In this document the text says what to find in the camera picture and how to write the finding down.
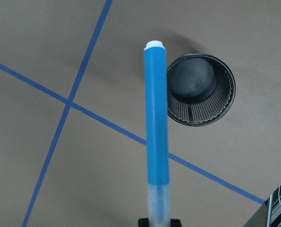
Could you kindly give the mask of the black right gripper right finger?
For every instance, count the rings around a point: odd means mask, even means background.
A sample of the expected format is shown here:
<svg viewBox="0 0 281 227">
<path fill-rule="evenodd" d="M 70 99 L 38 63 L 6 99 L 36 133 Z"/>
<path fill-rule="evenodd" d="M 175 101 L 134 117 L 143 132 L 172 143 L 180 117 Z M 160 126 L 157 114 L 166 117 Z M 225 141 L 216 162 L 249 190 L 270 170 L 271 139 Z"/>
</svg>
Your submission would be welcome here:
<svg viewBox="0 0 281 227">
<path fill-rule="evenodd" d="M 181 227 L 181 221 L 179 219 L 171 219 L 170 226 L 171 227 Z"/>
</svg>

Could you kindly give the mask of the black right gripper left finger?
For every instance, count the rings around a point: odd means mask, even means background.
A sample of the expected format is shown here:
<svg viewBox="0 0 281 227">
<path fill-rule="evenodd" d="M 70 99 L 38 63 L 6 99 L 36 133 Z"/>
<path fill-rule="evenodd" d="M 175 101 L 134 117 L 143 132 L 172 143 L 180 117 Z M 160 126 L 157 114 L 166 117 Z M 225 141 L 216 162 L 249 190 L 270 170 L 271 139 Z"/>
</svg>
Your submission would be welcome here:
<svg viewBox="0 0 281 227">
<path fill-rule="evenodd" d="M 149 227 L 149 219 L 147 218 L 140 218 L 137 223 L 138 227 Z"/>
</svg>

